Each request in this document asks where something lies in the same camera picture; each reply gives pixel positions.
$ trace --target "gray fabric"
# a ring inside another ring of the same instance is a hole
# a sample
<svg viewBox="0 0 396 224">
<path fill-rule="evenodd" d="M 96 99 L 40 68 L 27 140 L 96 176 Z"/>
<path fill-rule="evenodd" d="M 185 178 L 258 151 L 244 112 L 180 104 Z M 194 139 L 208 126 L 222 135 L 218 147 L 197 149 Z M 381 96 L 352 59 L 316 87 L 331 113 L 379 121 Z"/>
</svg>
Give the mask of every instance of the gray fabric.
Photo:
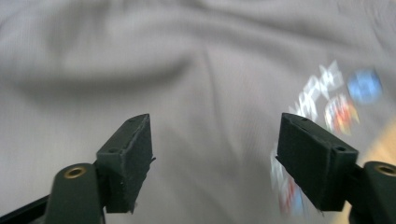
<svg viewBox="0 0 396 224">
<path fill-rule="evenodd" d="M 279 212 L 280 114 L 320 65 L 374 67 L 384 95 L 340 135 L 368 148 L 396 112 L 395 24 L 385 0 L 2 1 L 0 214 L 150 113 L 157 160 L 108 223 L 327 223 Z"/>
</svg>

